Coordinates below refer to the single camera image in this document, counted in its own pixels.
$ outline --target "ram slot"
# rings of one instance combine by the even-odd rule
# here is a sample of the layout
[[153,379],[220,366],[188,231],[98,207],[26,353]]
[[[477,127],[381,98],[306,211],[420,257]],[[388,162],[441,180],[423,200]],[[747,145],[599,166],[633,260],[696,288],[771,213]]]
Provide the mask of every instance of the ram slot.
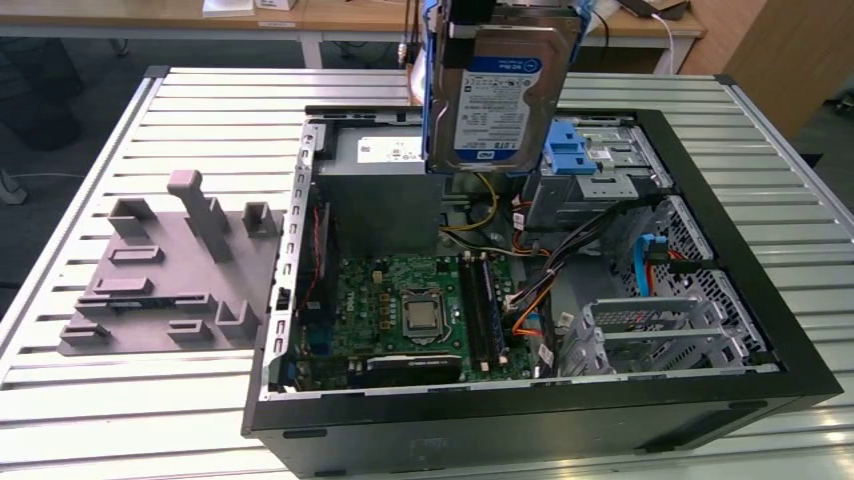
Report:
[[485,312],[481,310],[481,279],[479,266],[468,252],[457,258],[459,285],[463,297],[463,313],[465,315],[465,331],[468,334],[468,356],[471,368],[485,372],[489,370],[489,342],[485,331]]
[[485,333],[492,345],[489,349],[489,359],[492,364],[505,365],[507,364],[507,356],[504,355],[507,351],[507,346],[504,345],[504,332],[501,328],[501,315],[500,309],[497,306],[497,296],[495,291],[492,290],[493,282],[492,282],[492,272],[489,271],[489,262],[485,256],[485,253],[480,254],[480,271],[483,276],[483,284],[485,289],[485,313],[487,313],[487,329]]

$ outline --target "gray plastic part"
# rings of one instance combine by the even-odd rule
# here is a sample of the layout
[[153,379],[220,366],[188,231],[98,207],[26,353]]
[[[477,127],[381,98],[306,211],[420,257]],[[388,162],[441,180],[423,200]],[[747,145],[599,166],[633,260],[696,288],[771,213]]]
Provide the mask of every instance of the gray plastic part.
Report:
[[213,313],[216,311],[216,299],[209,293],[185,293],[181,296],[198,296],[197,299],[180,299],[174,301],[174,308],[188,314]]
[[101,278],[92,290],[97,294],[150,293],[154,286],[145,277],[138,278]]
[[276,222],[264,202],[249,202],[242,209],[242,226],[252,238],[276,235]]
[[216,309],[214,323],[225,338],[230,340],[250,340],[254,338],[258,320],[248,302],[242,302],[238,316],[236,317],[225,302],[220,302]]
[[208,202],[201,193],[201,174],[196,170],[174,170],[166,185],[169,194],[180,198],[192,230],[201,238],[214,262],[232,259],[230,249],[222,233],[228,231],[228,222],[218,203]]
[[[229,261],[216,262],[188,228],[185,213],[152,212],[148,216],[144,202],[122,203],[118,213],[129,213],[122,216],[137,220],[142,234],[112,236],[74,305],[58,352],[97,355],[250,348],[268,318],[281,211],[270,211],[264,204],[250,207],[268,212],[260,218],[272,221],[262,223],[272,235],[250,236],[244,209],[221,214],[225,228],[217,214],[206,210],[208,224],[232,254]],[[202,198],[202,204],[210,205],[208,199]],[[116,258],[129,261],[116,262]],[[192,329],[180,323],[185,320],[202,324],[193,339],[185,333]],[[85,334],[90,328],[101,333]]]
[[106,220],[122,238],[146,238],[142,222],[154,218],[154,213],[142,198],[121,198],[109,212]]
[[160,263],[162,250],[157,246],[116,248],[109,253],[109,261],[121,263]]
[[109,332],[96,323],[88,325],[65,325],[62,340],[74,346],[102,345],[109,340]]
[[172,320],[166,335],[174,342],[206,342],[210,340],[210,329],[202,320]]

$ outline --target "label sticker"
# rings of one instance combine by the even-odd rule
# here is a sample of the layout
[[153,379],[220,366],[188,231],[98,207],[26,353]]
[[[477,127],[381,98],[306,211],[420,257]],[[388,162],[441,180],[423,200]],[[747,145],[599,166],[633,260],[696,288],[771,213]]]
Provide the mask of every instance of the label sticker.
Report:
[[274,27],[274,28],[293,28],[296,24],[293,22],[257,22],[258,27]]
[[512,214],[512,228],[516,230],[524,230],[524,215],[520,213]]
[[358,163],[407,163],[421,161],[420,137],[364,137],[358,139]]
[[472,59],[463,71],[453,137],[463,160],[505,160],[519,150],[531,110],[524,94],[541,69],[536,58]]
[[551,353],[551,350],[548,350],[544,343],[539,344],[539,351],[536,353],[539,354],[539,358],[543,359],[543,362],[545,362],[545,365],[551,367],[551,362],[555,360],[555,354]]
[[611,150],[608,147],[591,148],[587,150],[587,156],[591,160],[611,160]]
[[568,326],[572,324],[572,320],[575,320],[575,315],[567,312],[560,312],[560,318],[555,322],[555,327],[568,328]]

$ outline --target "metal slatted table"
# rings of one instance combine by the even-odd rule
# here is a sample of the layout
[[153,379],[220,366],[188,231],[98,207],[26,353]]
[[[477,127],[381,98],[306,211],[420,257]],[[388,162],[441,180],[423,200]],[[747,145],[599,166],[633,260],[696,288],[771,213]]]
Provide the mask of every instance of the metal slatted table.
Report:
[[[397,71],[173,68],[145,78],[0,323],[5,478],[285,478],[240,437],[250,351],[65,358],[56,352],[101,256],[116,198],[197,169],[222,208],[286,208],[306,104],[407,103]],[[661,110],[847,392],[705,447],[653,457],[496,466],[405,478],[717,479],[854,476],[854,222],[736,87],[711,77],[572,75],[561,107]]]

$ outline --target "red wire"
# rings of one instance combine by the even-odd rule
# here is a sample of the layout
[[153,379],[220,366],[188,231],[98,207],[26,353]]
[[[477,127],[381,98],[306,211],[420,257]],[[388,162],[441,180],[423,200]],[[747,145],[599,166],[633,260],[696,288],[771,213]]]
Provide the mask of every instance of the red wire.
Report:
[[512,247],[516,250],[523,250],[523,248],[519,246],[519,236],[521,235],[521,231],[516,230],[512,234]]
[[302,306],[300,310],[305,308],[308,304],[308,299],[310,298],[310,292],[314,289],[314,284],[317,283],[317,278],[320,278],[320,239],[318,237],[320,230],[320,215],[317,215],[317,207],[314,207],[314,230],[313,230],[313,247],[314,247],[314,275],[310,278],[310,285],[308,286],[308,291],[305,292],[305,297],[302,298]]
[[655,284],[652,283],[653,277],[652,277],[652,266],[647,263],[645,264],[645,284],[649,286],[649,297],[652,296],[652,294],[655,293]]

